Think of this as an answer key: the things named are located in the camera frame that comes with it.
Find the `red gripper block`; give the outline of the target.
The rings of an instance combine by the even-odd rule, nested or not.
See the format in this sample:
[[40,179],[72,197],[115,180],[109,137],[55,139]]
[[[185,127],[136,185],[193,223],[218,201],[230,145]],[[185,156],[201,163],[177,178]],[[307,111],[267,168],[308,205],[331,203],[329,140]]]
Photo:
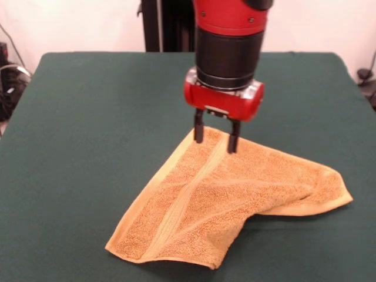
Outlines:
[[241,121],[248,122],[256,115],[263,96],[264,84],[256,80],[247,88],[234,92],[222,92],[185,81],[184,98],[189,105],[197,108],[194,114],[194,141],[203,141],[203,110],[215,111],[231,119],[227,152],[236,153]]

